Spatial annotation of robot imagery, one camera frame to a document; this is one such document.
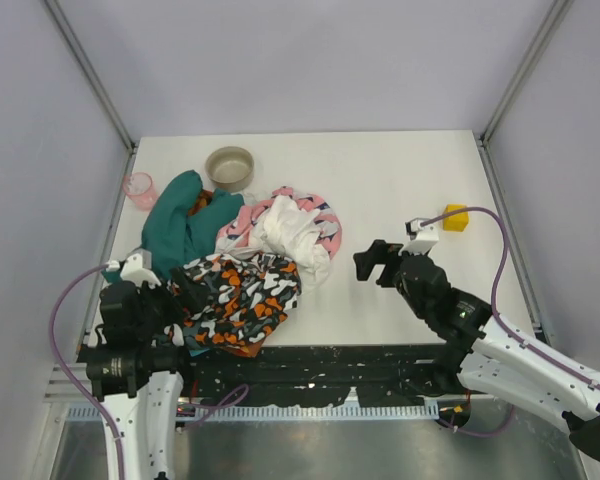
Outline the light blue cloth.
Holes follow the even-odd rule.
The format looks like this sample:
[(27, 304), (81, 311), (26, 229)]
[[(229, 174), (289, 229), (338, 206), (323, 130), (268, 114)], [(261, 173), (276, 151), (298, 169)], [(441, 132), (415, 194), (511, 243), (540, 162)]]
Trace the light blue cloth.
[(199, 349), (199, 350), (189, 350), (189, 354), (192, 357), (199, 356), (203, 353), (206, 353), (209, 349)]

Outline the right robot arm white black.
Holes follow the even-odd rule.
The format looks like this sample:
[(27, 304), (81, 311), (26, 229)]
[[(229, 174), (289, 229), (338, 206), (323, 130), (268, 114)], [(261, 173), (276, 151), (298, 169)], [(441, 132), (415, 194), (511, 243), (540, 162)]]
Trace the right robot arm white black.
[(377, 285), (393, 288), (414, 315), (444, 340), (435, 364), (442, 387), (458, 384), (498, 397), (566, 433), (582, 453), (600, 462), (600, 372), (566, 357), (491, 305), (453, 287), (427, 255), (374, 241), (353, 256), (356, 277), (383, 268)]

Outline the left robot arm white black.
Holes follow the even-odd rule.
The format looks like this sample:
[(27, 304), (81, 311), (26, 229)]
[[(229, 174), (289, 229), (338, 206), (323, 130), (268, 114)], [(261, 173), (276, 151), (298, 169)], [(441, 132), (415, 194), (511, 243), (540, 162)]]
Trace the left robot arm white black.
[(208, 292), (182, 267), (157, 285), (121, 280), (102, 290), (99, 340), (85, 360), (111, 478), (174, 478), (177, 403), (190, 371), (184, 326)]

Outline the camouflage orange black cloth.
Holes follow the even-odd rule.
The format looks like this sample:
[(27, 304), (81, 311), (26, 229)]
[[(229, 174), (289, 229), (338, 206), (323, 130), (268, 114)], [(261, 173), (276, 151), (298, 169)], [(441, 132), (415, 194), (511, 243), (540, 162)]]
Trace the camouflage orange black cloth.
[(183, 266), (187, 275), (206, 284), (211, 295), (200, 313), (183, 309), (183, 318), (167, 334), (187, 350), (221, 350), (253, 358), (265, 340), (297, 307), (302, 293), (296, 263), (288, 257), (257, 253), (246, 260), (212, 254)]

